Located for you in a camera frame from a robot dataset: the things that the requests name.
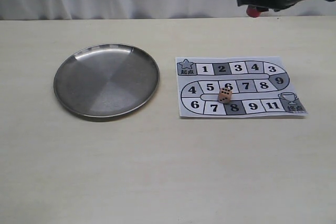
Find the printed paper game board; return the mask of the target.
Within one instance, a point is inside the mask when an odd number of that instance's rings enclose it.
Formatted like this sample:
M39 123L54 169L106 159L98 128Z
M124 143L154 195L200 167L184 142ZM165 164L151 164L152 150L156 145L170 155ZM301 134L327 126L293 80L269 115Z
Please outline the printed paper game board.
M308 114L290 82L281 58L175 59L178 103L182 118L255 118ZM223 87L229 103L218 102Z

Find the red cylinder game piece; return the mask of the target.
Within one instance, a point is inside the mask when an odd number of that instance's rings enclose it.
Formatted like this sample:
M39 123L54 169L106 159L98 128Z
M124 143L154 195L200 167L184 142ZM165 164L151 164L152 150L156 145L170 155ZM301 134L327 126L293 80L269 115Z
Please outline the red cylinder game piece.
M261 12L260 12L257 8L254 8L254 7L247 7L247 9L246 9L246 14L247 14L247 16L249 16L249 17L257 18L257 17L260 16Z

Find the round stainless steel plate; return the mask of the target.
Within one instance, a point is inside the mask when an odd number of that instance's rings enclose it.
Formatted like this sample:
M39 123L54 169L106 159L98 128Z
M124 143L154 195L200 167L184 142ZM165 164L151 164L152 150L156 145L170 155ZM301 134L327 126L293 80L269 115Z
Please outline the round stainless steel plate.
M53 90L71 114L110 120L145 106L160 83L155 59L136 46L105 43L69 56L57 69Z

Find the wooden die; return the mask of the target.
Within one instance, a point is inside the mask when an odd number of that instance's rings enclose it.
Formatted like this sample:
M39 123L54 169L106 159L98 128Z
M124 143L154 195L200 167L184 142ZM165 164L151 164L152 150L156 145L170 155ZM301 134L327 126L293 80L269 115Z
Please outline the wooden die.
M223 87L220 89L217 100L222 104L227 104L230 102L231 97L232 97L231 88Z

